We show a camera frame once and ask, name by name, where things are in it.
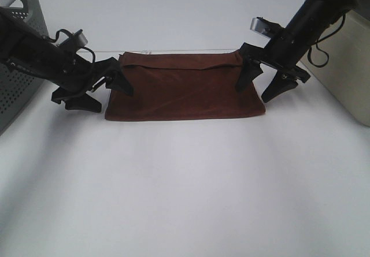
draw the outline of brown fabric bag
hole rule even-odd
[[[107,120],[199,120],[242,118],[265,113],[254,85],[237,93],[243,64],[227,54],[142,55],[124,53],[123,73],[134,96],[111,91]]]

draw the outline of black cable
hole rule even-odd
[[[69,75],[69,79],[70,80],[78,80],[78,79],[81,79],[81,78],[84,78],[84,77],[86,77],[86,76],[88,76],[88,75],[90,75],[90,74],[92,74],[92,72],[94,71],[94,65],[95,65],[95,62],[96,62],[96,55],[95,55],[95,53],[92,51],[92,49],[90,49],[90,48],[88,48],[88,47],[85,47],[85,46],[83,46],[83,47],[79,47],[79,46],[77,46],[77,42],[76,42],[76,37],[71,33],[71,32],[69,32],[68,30],[66,30],[66,29],[60,29],[60,30],[58,30],[56,33],[55,33],[55,39],[53,39],[53,38],[51,38],[51,37],[49,37],[49,36],[43,36],[42,38],[44,39],[44,40],[46,40],[46,41],[48,41],[48,42],[51,42],[51,43],[55,43],[55,42],[57,42],[58,41],[58,39],[59,39],[59,37],[60,37],[60,33],[64,33],[64,34],[66,34],[66,36],[68,37],[68,38],[70,38],[72,41],[73,41],[73,44],[75,45],[75,48],[76,48],[76,52],[75,52],[75,55],[74,55],[74,57],[73,58],[75,58],[75,56],[77,55],[77,51],[78,51],[78,49],[85,49],[85,50],[87,50],[87,51],[89,51],[90,53],[91,53],[91,55],[92,55],[92,62],[91,62],[91,66],[90,66],[90,69],[89,69],[89,71],[87,72],[87,73],[84,73],[84,74],[80,74],[80,75]],[[41,75],[36,75],[36,74],[34,74],[34,73],[32,73],[30,70],[28,70],[28,69],[24,69],[24,68],[22,68],[21,66],[18,66],[16,69],[18,69],[18,70],[22,70],[24,73],[26,73],[26,74],[28,74],[28,75],[30,75],[30,76],[33,76],[33,77],[37,77],[37,78],[41,78],[41,79],[45,79],[45,80],[58,80],[58,79],[56,79],[56,78],[48,78],[48,77],[44,77],[44,76],[41,76]]]
[[[345,22],[346,22],[346,15],[344,14],[344,15],[342,16],[342,22],[341,22],[340,26],[338,27],[338,29],[336,29],[333,33],[331,33],[331,34],[329,34],[329,35],[327,35],[327,36],[323,37],[322,39],[317,40],[317,41],[313,44],[313,45],[315,45],[315,46],[316,46],[316,48],[318,49],[318,51],[320,51],[320,52],[322,52],[322,53],[324,53],[324,54],[326,55],[327,59],[326,59],[325,63],[323,63],[322,65],[316,65],[316,64],[314,64],[314,63],[313,63],[313,61],[312,61],[312,46],[313,46],[313,45],[312,45],[312,46],[310,47],[310,49],[308,50],[308,54],[307,54],[307,59],[308,59],[308,61],[309,61],[309,63],[310,63],[310,64],[312,64],[313,66],[315,66],[315,67],[317,67],[317,68],[323,68],[324,66],[326,66],[326,65],[329,63],[329,58],[330,58],[330,56],[329,56],[329,54],[328,54],[327,52],[325,52],[324,50],[322,50],[322,49],[319,47],[319,43],[320,43],[320,42],[323,42],[324,40],[326,40],[326,39],[328,39],[328,38],[330,38],[330,37],[334,36],[336,33],[338,33],[338,32],[343,28],[343,26],[344,26]]]

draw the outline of brown pouch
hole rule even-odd
[[[253,84],[235,91],[243,59],[227,54],[124,53],[123,73],[134,96],[111,91],[107,120],[200,120],[265,113]]]

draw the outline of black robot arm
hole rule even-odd
[[[345,13],[358,6],[370,7],[369,0],[306,0],[285,28],[263,18],[255,18],[252,28],[271,40],[265,48],[243,44],[240,53],[244,66],[236,89],[243,90],[262,73],[261,63],[277,70],[262,95],[264,102],[295,88],[297,80],[303,83],[308,81],[310,75],[297,67],[297,62],[320,40],[321,34],[331,24],[341,17],[344,19]]]
[[[68,38],[57,46],[55,42],[60,32]],[[58,85],[51,99],[58,104],[65,102],[67,110],[99,113],[101,104],[87,95],[87,91],[93,92],[103,84],[130,96],[134,90],[118,60],[109,58],[95,62],[95,54],[85,47],[86,44],[82,30],[72,34],[62,29],[57,32],[56,39],[40,36],[23,20],[0,8],[0,62],[10,71],[19,70]],[[92,53],[92,62],[76,54],[80,49]]]

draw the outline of brown cloth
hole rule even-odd
[[[227,54],[124,53],[123,73],[134,96],[111,91],[107,120],[200,120],[242,118],[265,113],[254,85],[241,93],[235,84],[243,64],[238,51]]]

